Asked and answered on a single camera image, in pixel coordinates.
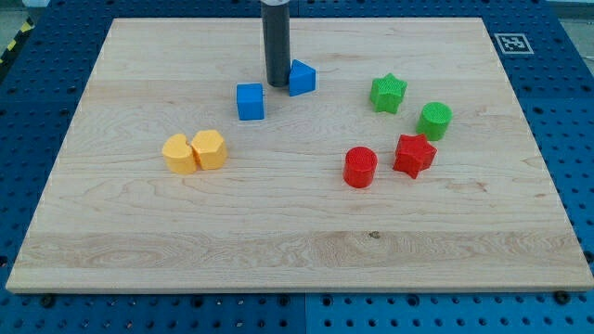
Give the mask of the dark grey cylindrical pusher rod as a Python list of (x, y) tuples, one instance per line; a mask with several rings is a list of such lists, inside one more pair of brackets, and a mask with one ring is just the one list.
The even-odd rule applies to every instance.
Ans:
[(262, 0), (266, 78), (273, 87), (285, 87), (291, 71), (290, 1)]

